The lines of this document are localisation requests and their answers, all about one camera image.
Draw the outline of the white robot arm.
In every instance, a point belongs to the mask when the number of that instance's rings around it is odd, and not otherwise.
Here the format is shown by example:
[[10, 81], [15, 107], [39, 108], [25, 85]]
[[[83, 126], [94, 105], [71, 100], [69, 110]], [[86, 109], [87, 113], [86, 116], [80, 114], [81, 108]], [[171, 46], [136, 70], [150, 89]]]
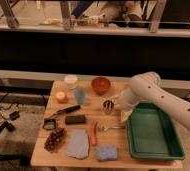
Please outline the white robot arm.
[[118, 96], [121, 121], [125, 122], [141, 101], [148, 100], [190, 131], [190, 102], [166, 92], [160, 87], [160, 82], [156, 72], [131, 77], [127, 87]]

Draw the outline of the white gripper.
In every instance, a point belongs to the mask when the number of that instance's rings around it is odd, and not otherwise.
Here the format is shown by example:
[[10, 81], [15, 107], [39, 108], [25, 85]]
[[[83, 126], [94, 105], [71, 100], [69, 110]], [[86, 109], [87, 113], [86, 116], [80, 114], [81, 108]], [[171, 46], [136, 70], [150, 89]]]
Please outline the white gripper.
[[123, 89], [119, 95], [121, 106], [121, 121], [126, 122], [133, 112], [133, 108], [138, 104], [138, 98], [130, 87]]

